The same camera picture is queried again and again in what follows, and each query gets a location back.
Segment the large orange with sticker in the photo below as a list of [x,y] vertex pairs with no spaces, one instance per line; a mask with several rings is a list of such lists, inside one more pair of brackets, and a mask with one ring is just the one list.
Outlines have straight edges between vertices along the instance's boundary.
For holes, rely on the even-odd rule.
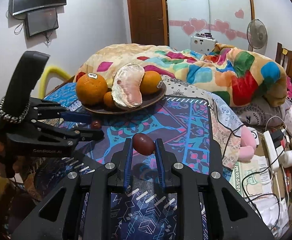
[[103,101],[103,97],[108,91],[108,85],[101,75],[88,73],[79,78],[75,91],[83,105],[95,105]]

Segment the small tangerine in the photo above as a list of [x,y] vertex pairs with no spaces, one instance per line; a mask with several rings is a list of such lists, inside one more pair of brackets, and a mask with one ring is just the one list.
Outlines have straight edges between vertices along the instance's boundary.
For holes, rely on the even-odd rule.
[[103,97],[103,100],[104,100],[104,105],[105,105],[107,108],[115,108],[115,107],[116,107],[111,92],[107,92],[107,93],[105,93],[105,95],[104,95],[104,97]]

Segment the dark red jujube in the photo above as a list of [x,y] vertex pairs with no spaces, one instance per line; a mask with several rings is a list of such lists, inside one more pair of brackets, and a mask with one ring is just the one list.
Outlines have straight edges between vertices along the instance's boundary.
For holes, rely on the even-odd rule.
[[146,134],[137,133],[132,137],[132,146],[141,155],[152,155],[155,151],[153,140]]
[[102,128],[102,122],[100,120],[93,120],[90,124],[91,129],[101,129]]

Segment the blue patterned bed cloth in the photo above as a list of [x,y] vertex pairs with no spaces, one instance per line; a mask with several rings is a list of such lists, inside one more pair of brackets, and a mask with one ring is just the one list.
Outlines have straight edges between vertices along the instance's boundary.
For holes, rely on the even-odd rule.
[[242,122],[220,96],[187,82],[163,77],[166,95],[140,111],[101,117],[104,139],[81,142],[77,150],[98,164],[108,163],[132,139],[131,181],[124,193],[111,194],[112,239],[176,239],[177,194],[159,184],[156,139],[178,162],[208,174],[213,141],[222,155],[237,161]]

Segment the purple round plate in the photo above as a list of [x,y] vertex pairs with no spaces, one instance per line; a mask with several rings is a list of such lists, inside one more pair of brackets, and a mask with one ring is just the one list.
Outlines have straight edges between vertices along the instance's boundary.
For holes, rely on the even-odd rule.
[[159,90],[153,94],[150,95],[143,95],[142,96],[142,103],[139,105],[128,105],[128,104],[119,104],[116,101],[114,101],[115,107],[109,107],[105,103],[97,103],[94,105],[85,105],[82,104],[83,109],[94,113],[94,114],[106,114],[106,115],[120,115],[125,113],[133,113],[136,111],[140,111],[142,109],[145,109],[147,107],[150,107],[156,103],[158,103],[160,100],[163,99],[166,93],[166,85],[162,82],[161,87]]

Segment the pink plush toy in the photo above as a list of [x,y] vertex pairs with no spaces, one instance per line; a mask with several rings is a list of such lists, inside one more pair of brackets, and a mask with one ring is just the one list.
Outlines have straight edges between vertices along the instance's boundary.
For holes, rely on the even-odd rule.
[[239,161],[250,161],[256,150],[256,140],[247,126],[241,128],[241,146],[239,150]]

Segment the white power strip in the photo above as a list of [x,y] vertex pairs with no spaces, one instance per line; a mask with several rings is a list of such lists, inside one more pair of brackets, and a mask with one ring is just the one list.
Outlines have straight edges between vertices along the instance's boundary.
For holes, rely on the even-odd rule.
[[269,162],[270,162],[270,168],[274,174],[276,174],[280,168],[279,162],[278,162],[278,155],[276,148],[274,146],[273,139],[271,138],[270,132],[265,131],[263,133],[265,145],[268,151],[268,157],[269,157]]

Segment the white bottle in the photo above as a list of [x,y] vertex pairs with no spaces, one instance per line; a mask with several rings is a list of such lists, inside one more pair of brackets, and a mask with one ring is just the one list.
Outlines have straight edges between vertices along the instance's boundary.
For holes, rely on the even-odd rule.
[[292,150],[288,150],[284,153],[282,166],[284,168],[292,167]]

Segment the brown wooden door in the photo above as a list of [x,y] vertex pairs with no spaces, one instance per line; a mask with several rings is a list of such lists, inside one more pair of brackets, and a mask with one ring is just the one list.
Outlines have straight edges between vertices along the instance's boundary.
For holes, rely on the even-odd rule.
[[131,42],[168,45],[166,0],[127,0]]

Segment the colourful patchwork blanket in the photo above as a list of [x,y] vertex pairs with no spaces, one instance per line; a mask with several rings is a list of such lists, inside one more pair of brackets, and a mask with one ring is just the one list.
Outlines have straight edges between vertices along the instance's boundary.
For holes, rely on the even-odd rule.
[[84,62],[74,82],[84,74],[97,73],[110,85],[117,70],[127,63],[215,93],[230,107],[246,106],[260,96],[277,107],[287,97],[287,75],[281,65],[259,53],[219,43],[209,54],[169,46],[113,44]]

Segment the white appliance box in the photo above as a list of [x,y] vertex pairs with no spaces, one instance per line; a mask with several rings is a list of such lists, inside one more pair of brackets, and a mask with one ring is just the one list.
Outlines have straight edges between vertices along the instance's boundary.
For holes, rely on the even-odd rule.
[[190,49],[199,54],[209,54],[214,50],[217,40],[211,33],[196,33],[190,38]]

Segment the wooden headboard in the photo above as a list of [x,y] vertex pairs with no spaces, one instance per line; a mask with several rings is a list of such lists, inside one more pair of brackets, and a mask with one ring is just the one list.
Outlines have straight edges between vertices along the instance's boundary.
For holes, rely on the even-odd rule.
[[287,76],[292,79],[292,50],[288,50],[281,43],[277,43],[275,61],[286,70]]

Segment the white sliding wardrobe with hearts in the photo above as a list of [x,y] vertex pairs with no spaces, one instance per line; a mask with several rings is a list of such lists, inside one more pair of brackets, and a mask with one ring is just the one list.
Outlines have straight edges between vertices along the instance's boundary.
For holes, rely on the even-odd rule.
[[195,34],[211,33],[218,43],[247,50],[250,0],[167,0],[169,45],[189,49]]

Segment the standing electric fan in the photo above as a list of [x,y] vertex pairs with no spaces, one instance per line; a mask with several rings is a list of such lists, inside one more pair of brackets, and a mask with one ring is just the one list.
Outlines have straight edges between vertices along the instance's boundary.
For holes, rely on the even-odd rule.
[[264,23],[259,19],[252,20],[247,26],[246,37],[251,51],[264,48],[268,41],[268,33]]

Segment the small wall monitor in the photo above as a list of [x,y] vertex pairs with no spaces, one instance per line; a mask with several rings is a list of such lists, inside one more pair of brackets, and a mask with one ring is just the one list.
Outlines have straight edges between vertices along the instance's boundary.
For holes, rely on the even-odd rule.
[[28,12],[25,20],[26,36],[28,38],[59,28],[58,14],[55,8]]

